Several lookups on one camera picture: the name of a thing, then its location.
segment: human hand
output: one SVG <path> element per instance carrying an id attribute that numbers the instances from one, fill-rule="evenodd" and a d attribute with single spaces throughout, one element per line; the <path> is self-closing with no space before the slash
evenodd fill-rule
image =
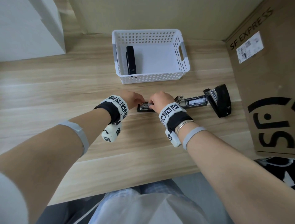
<path id="1" fill-rule="evenodd" d="M 160 113 L 161 110 L 167 106 L 167 104 L 173 103 L 175 100 L 170 94 L 161 91 L 152 95 L 148 102 L 154 104 L 149 106 L 151 109 L 157 113 Z"/>
<path id="2" fill-rule="evenodd" d="M 125 100 L 129 110 L 133 107 L 136 107 L 138 104 L 142 105 L 142 103 L 145 102 L 145 99 L 142 97 L 142 95 L 128 90 L 122 90 L 118 96 Z"/>

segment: person's left hand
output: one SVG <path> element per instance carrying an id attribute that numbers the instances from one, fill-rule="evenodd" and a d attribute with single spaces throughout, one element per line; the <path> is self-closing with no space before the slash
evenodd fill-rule
<path id="1" fill-rule="evenodd" d="M 122 90 L 118 96 L 125 100 L 129 110 L 131 110 L 133 107 L 136 107 L 138 104 L 142 105 L 142 103 L 145 102 L 143 96 L 136 92 Z"/>

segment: wooden table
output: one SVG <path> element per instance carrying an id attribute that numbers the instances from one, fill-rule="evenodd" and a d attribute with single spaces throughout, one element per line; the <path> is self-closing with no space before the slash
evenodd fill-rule
<path id="1" fill-rule="evenodd" d="M 115 73 L 111 37 L 65 33 L 65 43 L 66 55 L 0 63 L 1 153 L 61 120 L 92 110 L 120 89 L 141 93 L 147 100 L 160 90 L 174 97 L 193 97 L 226 84 L 232 101 L 230 116 L 218 118 L 211 106 L 189 109 L 188 114 L 255 157 L 222 41 L 185 41 L 191 71 L 180 80 L 128 85 L 121 84 Z M 116 142 L 99 136 L 66 174 L 50 204 L 198 172 L 187 152 L 174 148 L 164 131 L 155 113 L 132 109 Z"/>

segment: metal bangle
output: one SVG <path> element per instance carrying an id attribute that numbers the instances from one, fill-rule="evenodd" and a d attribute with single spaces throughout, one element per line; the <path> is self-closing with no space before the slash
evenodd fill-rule
<path id="1" fill-rule="evenodd" d="M 185 120 L 183 122 L 181 122 L 179 125 L 178 125 L 178 129 L 176 131 L 176 135 L 178 137 L 178 133 L 179 133 L 179 130 L 182 128 L 182 126 L 184 126 L 185 124 L 189 123 L 189 122 L 195 122 L 194 120 Z"/>

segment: perforated basket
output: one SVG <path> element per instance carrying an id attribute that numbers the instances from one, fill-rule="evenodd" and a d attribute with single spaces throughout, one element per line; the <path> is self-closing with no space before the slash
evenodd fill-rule
<path id="1" fill-rule="evenodd" d="M 114 30 L 112 41 L 116 74 L 123 84 L 176 80 L 190 70 L 180 30 Z M 127 46 L 134 48 L 136 75 L 128 75 Z"/>

